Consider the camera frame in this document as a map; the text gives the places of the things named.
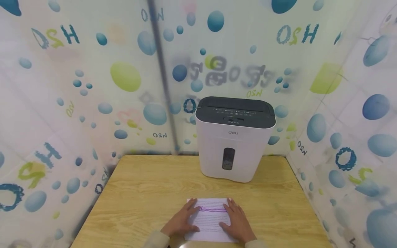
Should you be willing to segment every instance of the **sheet of paper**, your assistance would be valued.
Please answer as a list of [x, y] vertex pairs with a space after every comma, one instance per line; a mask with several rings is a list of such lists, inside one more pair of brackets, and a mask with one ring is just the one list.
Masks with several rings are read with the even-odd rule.
[[219, 222], [221, 221], [230, 225], [230, 218], [223, 204], [228, 205], [226, 198], [197, 199], [195, 206], [200, 206], [200, 209], [190, 217], [189, 223], [198, 226], [200, 232], [188, 233], [185, 235], [185, 239], [211, 242], [237, 242], [219, 226]]

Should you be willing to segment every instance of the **sleeve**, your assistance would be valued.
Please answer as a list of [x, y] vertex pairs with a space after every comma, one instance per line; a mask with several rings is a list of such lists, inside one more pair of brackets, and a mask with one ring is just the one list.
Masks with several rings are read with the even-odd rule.
[[252, 240], [245, 244], [245, 248], [266, 248], [266, 246], [261, 240]]
[[142, 248], [167, 248], [170, 237], [160, 231], [153, 231]]

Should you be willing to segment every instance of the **blue bubble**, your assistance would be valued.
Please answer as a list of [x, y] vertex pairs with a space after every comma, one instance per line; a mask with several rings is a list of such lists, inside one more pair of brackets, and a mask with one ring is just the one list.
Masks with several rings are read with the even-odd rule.
[[319, 11], [320, 9], [322, 9], [323, 6], [324, 6], [324, 0], [317, 0], [313, 4], [313, 10], [314, 11]]
[[74, 194], [80, 188], [80, 179], [77, 177], [70, 179], [66, 185], [66, 191], [69, 194]]
[[125, 139], [125, 138], [127, 138], [128, 134], [127, 134], [126, 131], [121, 130], [121, 129], [118, 129], [118, 130], [116, 130], [116, 131], [114, 132], [114, 136], [115, 136], [116, 138], [119, 138], [119, 139]]
[[397, 150], [397, 141], [391, 135], [378, 134], [368, 140], [368, 148], [380, 157], [390, 157]]
[[200, 92], [203, 87], [204, 87], [204, 84], [202, 83], [202, 81], [200, 79], [194, 80], [190, 83], [190, 88], [194, 92]]
[[52, 184], [52, 189], [59, 189], [59, 187], [61, 187], [61, 182], [60, 181], [55, 181]]
[[362, 107], [362, 115], [368, 120], [377, 120], [385, 116], [389, 109], [389, 99], [382, 94], [375, 94], [365, 101]]
[[284, 105], [279, 105], [275, 108], [274, 113], [279, 118], [284, 118], [288, 115], [288, 109]]
[[76, 74], [76, 76], [78, 76], [78, 77], [84, 76], [84, 72], [83, 72], [82, 70], [75, 70], [75, 74]]
[[54, 12], [59, 12], [61, 10], [61, 6], [55, 0], [48, 0], [48, 6]]
[[278, 137], [278, 136], [271, 136], [270, 139], [269, 139], [269, 141], [268, 141], [268, 144], [269, 144], [269, 145], [274, 145], [274, 144], [277, 143], [279, 140], [280, 140], [280, 137]]
[[178, 114], [182, 109], [182, 106], [178, 102], [174, 102], [170, 105], [170, 112], [174, 115]]
[[156, 52], [156, 43], [152, 34], [142, 31], [138, 35], [138, 46], [146, 55], [153, 55]]
[[98, 43], [102, 46], [106, 45], [108, 43], [108, 39], [106, 38], [106, 36], [102, 33], [96, 33], [96, 40], [98, 41]]
[[66, 203], [69, 200], [69, 196], [68, 195], [64, 195], [61, 199], [62, 203]]
[[256, 52], [256, 46], [255, 46], [255, 45], [252, 45], [252, 46], [250, 47], [250, 49], [249, 49], [249, 52], [250, 52], [251, 54], [253, 54], [254, 52]]
[[63, 106], [64, 105], [64, 100], [62, 98], [58, 98], [56, 99], [56, 102], [58, 103], [59, 106]]
[[342, 174], [337, 170], [332, 170], [328, 174], [330, 183], [336, 188], [343, 188], [345, 186], [345, 180]]
[[80, 91], [80, 95], [86, 96], [88, 94], [88, 91], [86, 89], [83, 89]]
[[99, 112], [107, 115], [113, 111], [113, 107], [110, 104], [108, 104], [107, 102], [101, 102], [98, 105], [98, 110], [99, 110]]
[[392, 209], [377, 209], [367, 217], [367, 232], [374, 248], [397, 247], [397, 215]]
[[324, 116], [317, 113], [310, 118], [307, 124], [307, 137], [311, 142], [317, 143], [324, 138], [326, 130], [327, 125]]
[[172, 77], [178, 82], [182, 82], [186, 78], [186, 75], [187, 68], [184, 65], [177, 65], [172, 70]]
[[193, 26], [196, 23], [196, 15], [193, 12], [187, 13], [186, 22], [189, 26]]
[[73, 80], [73, 85], [74, 85], [75, 87], [80, 87], [80, 86], [81, 86], [81, 81], [78, 80], [78, 79]]
[[96, 154], [96, 151], [94, 148], [93, 148], [93, 157], [95, 160], [98, 160], [98, 155]]
[[283, 14], [290, 10], [297, 0], [272, 0], [272, 9], [277, 14]]
[[168, 41], [168, 42], [173, 41], [174, 35], [173, 35], [172, 30], [171, 30], [171, 29], [165, 29], [165, 30], [163, 31], [163, 37], [164, 37], [164, 40], [166, 40], [166, 41]]
[[286, 69], [284, 70], [284, 75], [285, 75], [285, 76], [288, 76], [288, 75], [291, 74], [291, 73], [292, 73], [291, 68], [286, 68]]
[[219, 10], [211, 12], [207, 19], [208, 28], [212, 32], [218, 32], [223, 28], [225, 24], [225, 17], [223, 16], [222, 12]]
[[183, 34], [183, 26], [179, 25], [178, 27], [176, 27], [176, 32], [181, 35]]
[[75, 161], [76, 166], [81, 166], [82, 163], [83, 163], [83, 159], [81, 157], [76, 158]]
[[28, 212], [36, 212], [47, 200], [47, 194], [44, 191], [36, 191], [25, 200], [25, 209]]
[[333, 133], [330, 137], [330, 142], [333, 149], [338, 149], [342, 145], [342, 135]]
[[382, 35], [377, 38], [364, 54], [363, 62], [365, 66], [373, 66], [381, 62], [387, 55], [390, 46], [390, 38]]
[[167, 121], [167, 114], [163, 106], [150, 103], [143, 109], [143, 116], [153, 125], [161, 126]]
[[32, 62], [27, 58], [19, 58], [19, 64], [25, 69], [32, 68]]

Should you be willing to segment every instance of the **blue dot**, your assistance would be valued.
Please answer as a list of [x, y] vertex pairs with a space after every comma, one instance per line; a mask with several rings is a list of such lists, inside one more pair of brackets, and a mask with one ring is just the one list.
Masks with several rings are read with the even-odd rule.
[[223, 16], [222, 12], [219, 10], [211, 12], [207, 19], [208, 28], [212, 32], [218, 32], [223, 28], [225, 24], [225, 17]]
[[78, 80], [78, 79], [73, 80], [73, 85], [74, 85], [75, 87], [80, 87], [80, 86], [81, 86], [81, 81]]
[[56, 0], [48, 0], [48, 6], [54, 12], [59, 12], [61, 10], [61, 6], [59, 6], [59, 3], [57, 3]]
[[76, 158], [75, 161], [76, 166], [81, 166], [82, 163], [83, 163], [83, 159], [81, 157]]
[[380, 157], [390, 157], [397, 150], [397, 141], [391, 135], [377, 134], [368, 140], [368, 148]]
[[177, 65], [172, 70], [172, 77], [177, 82], [182, 82], [186, 78], [186, 75], [187, 75], [187, 68], [184, 65]]
[[102, 114], [107, 115], [107, 114], [110, 114], [113, 111], [113, 107], [110, 104], [108, 104], [107, 102], [101, 102], [98, 105], [98, 110]]
[[181, 104], [178, 103], [178, 102], [174, 102], [174, 103], [172, 103], [172, 104], [170, 105], [170, 112], [171, 112], [173, 115], [178, 114], [178, 113], [181, 111], [181, 109], [182, 109], [182, 106], [181, 106]]
[[365, 101], [362, 107], [362, 115], [368, 120], [377, 120], [385, 116], [389, 109], [389, 99], [382, 94], [375, 94]]
[[59, 189], [59, 187], [61, 187], [61, 182], [60, 181], [55, 181], [52, 184], [52, 189]]
[[253, 54], [254, 52], [256, 52], [256, 46], [255, 46], [255, 45], [252, 45], [252, 46], [250, 47], [250, 49], [249, 49], [249, 52], [250, 52], [251, 54]]
[[342, 145], [342, 135], [333, 133], [330, 137], [330, 142], [333, 149], [338, 149]]
[[196, 15], [193, 12], [189, 12], [186, 17], [186, 22], [189, 26], [193, 26], [196, 23]]
[[23, 68], [25, 68], [25, 69], [30, 69], [30, 68], [32, 68], [32, 62], [30, 62], [30, 60], [29, 59], [27, 59], [27, 58], [19, 58], [19, 64], [23, 67]]
[[319, 11], [320, 9], [322, 9], [323, 6], [324, 6], [324, 0], [317, 0], [313, 4], [313, 10], [314, 11]]
[[118, 139], [125, 139], [127, 138], [128, 134], [126, 131], [118, 129], [114, 132], [114, 136]]
[[102, 33], [96, 33], [96, 40], [98, 41], [98, 43], [102, 46], [106, 45], [108, 43], [108, 39], [106, 38], [106, 36]]
[[76, 76], [78, 76], [78, 77], [84, 76], [84, 72], [83, 72], [82, 70], [75, 70], [75, 74], [76, 74]]
[[62, 232], [61, 229], [57, 229], [57, 230], [55, 231], [55, 235], [54, 235], [55, 240], [59, 240], [59, 239], [61, 239], [63, 236], [64, 236], [64, 233]]
[[56, 99], [56, 102], [58, 103], [59, 106], [63, 106], [64, 105], [64, 100], [62, 98], [58, 98]]
[[284, 70], [284, 75], [285, 75], [285, 76], [288, 76], [288, 75], [291, 74], [291, 73], [292, 73], [291, 68], [286, 68], [286, 69]]
[[279, 118], [285, 118], [288, 115], [288, 109], [284, 105], [279, 105], [275, 108], [274, 113]]
[[74, 194], [80, 188], [80, 179], [77, 177], [70, 179], [66, 185], [66, 191], [69, 194]]
[[143, 116], [153, 125], [161, 126], [167, 121], [167, 114], [163, 106], [150, 103], [143, 109]]
[[178, 27], [176, 27], [176, 32], [181, 35], [183, 34], [183, 26], [179, 25]]
[[330, 173], [328, 174], [328, 179], [330, 183], [336, 188], [343, 188], [345, 186], [345, 179], [343, 178], [343, 175], [337, 170], [330, 171]]
[[139, 33], [138, 46], [146, 55], [153, 55], [157, 50], [153, 35], [147, 31], [142, 31]]
[[324, 116], [317, 113], [310, 118], [309, 123], [307, 124], [307, 137], [311, 142], [320, 142], [324, 138], [326, 130], [327, 124]]
[[44, 191], [36, 191], [25, 200], [25, 209], [28, 212], [36, 212], [47, 200], [47, 194]]
[[88, 91], [86, 89], [83, 89], [80, 91], [80, 95], [86, 96], [88, 94]]
[[171, 29], [165, 29], [165, 30], [163, 31], [163, 37], [164, 37], [164, 40], [166, 40], [166, 41], [168, 41], [168, 42], [173, 41], [174, 35], [173, 35], [172, 30], [171, 30]]
[[68, 195], [64, 195], [61, 199], [62, 203], [66, 203], [69, 200], [69, 196]]
[[204, 87], [204, 84], [202, 83], [202, 81], [200, 79], [194, 80], [190, 83], [190, 88], [194, 92], [200, 92], [203, 87]]
[[274, 145], [274, 144], [276, 144], [279, 140], [280, 140], [280, 137], [278, 137], [278, 136], [271, 136], [270, 139], [269, 139], [269, 141], [268, 141], [268, 144], [269, 144], [269, 145]]

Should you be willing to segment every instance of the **wooden table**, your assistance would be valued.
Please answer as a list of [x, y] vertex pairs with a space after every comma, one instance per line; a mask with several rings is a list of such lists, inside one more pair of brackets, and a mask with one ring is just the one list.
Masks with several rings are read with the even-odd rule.
[[[140, 248], [187, 198], [232, 197], [268, 248], [331, 247], [287, 160], [263, 157], [249, 183], [204, 176], [198, 156], [124, 156], [72, 248]], [[171, 247], [183, 244], [172, 239]], [[189, 241], [183, 248], [240, 247]]]

